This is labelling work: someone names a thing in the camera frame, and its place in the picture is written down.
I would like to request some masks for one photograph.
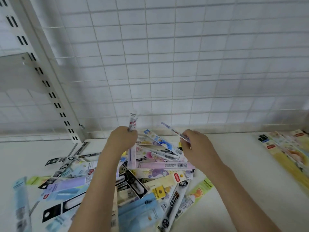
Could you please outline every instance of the red label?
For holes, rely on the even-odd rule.
[[[274,144],[272,144],[272,145],[267,146],[266,148],[271,149],[271,148],[274,148],[274,147],[276,147],[276,146]]]
[[[180,181],[180,179],[179,179],[178,174],[177,174],[177,173],[174,173],[174,176],[175,176],[176,182],[179,182],[179,181]]]

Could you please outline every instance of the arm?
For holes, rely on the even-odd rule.
[[[239,183],[226,166],[207,136],[192,130],[184,135],[189,144],[180,139],[186,158],[214,184],[238,232],[280,231]]]
[[[111,229],[117,164],[137,140],[137,131],[120,126],[109,136],[86,195],[69,232],[107,232]]]

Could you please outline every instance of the forearm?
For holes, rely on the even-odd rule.
[[[110,231],[116,169],[121,153],[104,148],[69,232]]]
[[[216,187],[238,232],[280,231],[223,163],[207,176]]]

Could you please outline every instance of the orange footprint logo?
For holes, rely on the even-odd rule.
[[[191,195],[194,195],[195,198],[199,198],[199,197],[201,197],[201,196],[203,195],[203,191],[202,191],[202,189],[199,187],[199,188],[196,189],[196,192],[195,192],[194,194],[191,194]]]

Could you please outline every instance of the hand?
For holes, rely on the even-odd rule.
[[[104,149],[108,148],[121,156],[123,152],[130,149],[136,143],[136,140],[136,130],[128,132],[128,127],[119,126],[111,132]]]
[[[183,134],[190,139],[190,144],[182,138],[180,139],[185,157],[205,175],[208,176],[224,165],[206,135],[190,129],[187,129]]]

